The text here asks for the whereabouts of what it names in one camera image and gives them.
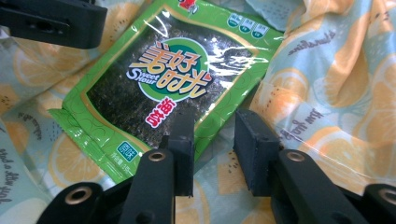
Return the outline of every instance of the seaweed snack package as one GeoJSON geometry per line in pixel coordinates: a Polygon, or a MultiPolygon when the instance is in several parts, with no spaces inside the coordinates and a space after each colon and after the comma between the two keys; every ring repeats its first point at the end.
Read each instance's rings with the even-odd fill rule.
{"type": "Polygon", "coordinates": [[[203,1],[155,1],[50,113],[120,182],[192,108],[197,160],[281,41],[265,21],[203,1]]]}

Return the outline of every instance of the yellow lemon pattern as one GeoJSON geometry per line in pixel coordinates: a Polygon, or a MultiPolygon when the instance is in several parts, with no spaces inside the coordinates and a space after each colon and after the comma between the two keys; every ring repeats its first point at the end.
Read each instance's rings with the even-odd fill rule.
{"type": "Polygon", "coordinates": [[[202,186],[195,180],[194,197],[176,197],[176,223],[203,223],[209,221],[209,204],[202,186]]]}
{"type": "Polygon", "coordinates": [[[64,78],[62,73],[30,57],[21,49],[15,52],[14,73],[22,85],[31,87],[50,87],[64,78]]]}
{"type": "Polygon", "coordinates": [[[126,28],[131,25],[139,8],[139,5],[134,3],[123,3],[108,9],[105,30],[98,47],[101,52],[106,52],[120,38],[126,28]]]}
{"type": "Polygon", "coordinates": [[[88,51],[69,47],[38,43],[42,62],[55,71],[73,74],[90,61],[88,51]]]}
{"type": "Polygon", "coordinates": [[[219,194],[235,193],[241,189],[248,189],[238,158],[234,151],[228,153],[229,160],[218,165],[219,194]]]}
{"type": "Polygon", "coordinates": [[[82,181],[96,182],[101,169],[84,154],[65,133],[55,141],[49,155],[49,173],[57,186],[66,188],[82,181]]]}
{"type": "Polygon", "coordinates": [[[22,154],[27,148],[30,133],[21,122],[5,122],[7,132],[18,154],[22,154]]]}
{"type": "Polygon", "coordinates": [[[260,198],[260,202],[257,207],[244,219],[242,223],[276,223],[271,209],[271,198],[260,198]]]}
{"type": "Polygon", "coordinates": [[[358,193],[370,183],[396,186],[395,7],[304,1],[250,105],[285,148],[309,153],[358,193]]]}
{"type": "Polygon", "coordinates": [[[0,92],[0,115],[2,115],[15,106],[20,97],[9,84],[0,83],[0,90],[2,90],[0,92]]]}
{"type": "Polygon", "coordinates": [[[63,99],[53,94],[51,91],[44,91],[36,97],[38,112],[47,118],[50,118],[49,109],[61,108],[63,99]]]}

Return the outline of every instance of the lemon slice pattern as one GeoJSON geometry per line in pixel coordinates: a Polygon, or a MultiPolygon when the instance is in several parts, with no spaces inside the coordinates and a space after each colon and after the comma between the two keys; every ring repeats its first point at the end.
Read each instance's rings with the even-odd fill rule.
{"type": "Polygon", "coordinates": [[[396,185],[395,7],[304,1],[250,106],[285,148],[307,152],[357,193],[369,183],[396,185]]]}
{"type": "Polygon", "coordinates": [[[62,133],[55,141],[49,155],[49,173],[58,187],[66,188],[82,181],[99,181],[104,174],[77,145],[62,133]]]}
{"type": "Polygon", "coordinates": [[[9,84],[0,83],[0,116],[18,103],[20,97],[9,84]]]}
{"type": "Polygon", "coordinates": [[[195,180],[194,197],[176,197],[176,223],[210,223],[209,204],[202,186],[195,180]]]}
{"type": "Polygon", "coordinates": [[[5,122],[9,138],[14,144],[18,154],[23,154],[27,148],[30,132],[22,122],[8,121],[5,122]]]}
{"type": "Polygon", "coordinates": [[[101,53],[106,52],[131,25],[138,9],[139,5],[129,2],[108,9],[102,41],[98,47],[101,53]]]}

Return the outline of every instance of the plastic wrapper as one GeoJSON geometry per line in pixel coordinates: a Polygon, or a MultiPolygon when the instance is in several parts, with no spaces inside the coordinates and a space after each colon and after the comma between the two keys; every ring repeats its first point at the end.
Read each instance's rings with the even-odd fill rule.
{"type": "Polygon", "coordinates": [[[0,27],[1,223],[35,223],[51,198],[76,182],[97,182],[105,189],[114,185],[47,110],[61,106],[65,95],[146,4],[96,1],[108,8],[96,49],[14,38],[0,27]]]}
{"type": "Polygon", "coordinates": [[[50,113],[120,182],[189,107],[197,160],[264,76],[281,36],[206,2],[156,1],[50,113]]]}

